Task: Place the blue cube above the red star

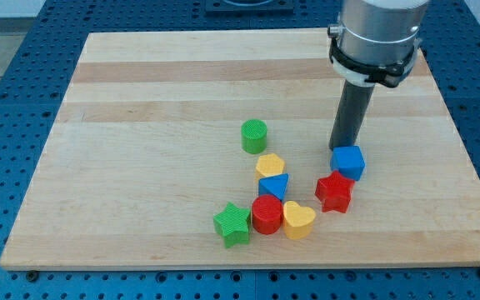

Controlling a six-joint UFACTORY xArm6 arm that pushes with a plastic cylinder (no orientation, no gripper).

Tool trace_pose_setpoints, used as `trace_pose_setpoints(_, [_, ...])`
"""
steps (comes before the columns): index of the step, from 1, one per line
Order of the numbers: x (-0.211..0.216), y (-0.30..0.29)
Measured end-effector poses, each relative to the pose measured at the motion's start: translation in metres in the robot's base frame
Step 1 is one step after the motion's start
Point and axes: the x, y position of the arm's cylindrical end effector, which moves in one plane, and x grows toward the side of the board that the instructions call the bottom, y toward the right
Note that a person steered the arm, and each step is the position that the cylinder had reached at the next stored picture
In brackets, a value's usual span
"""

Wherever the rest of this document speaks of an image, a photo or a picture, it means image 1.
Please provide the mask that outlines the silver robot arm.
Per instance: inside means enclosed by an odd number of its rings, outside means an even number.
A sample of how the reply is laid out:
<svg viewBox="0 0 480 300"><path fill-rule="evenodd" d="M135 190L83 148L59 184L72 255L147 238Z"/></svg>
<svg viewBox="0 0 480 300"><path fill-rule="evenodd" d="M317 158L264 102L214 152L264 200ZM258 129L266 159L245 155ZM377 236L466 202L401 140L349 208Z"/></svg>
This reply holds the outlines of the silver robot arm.
<svg viewBox="0 0 480 300"><path fill-rule="evenodd" d="M344 0L327 28L334 71L360 88L395 88L412 71L428 0Z"/></svg>

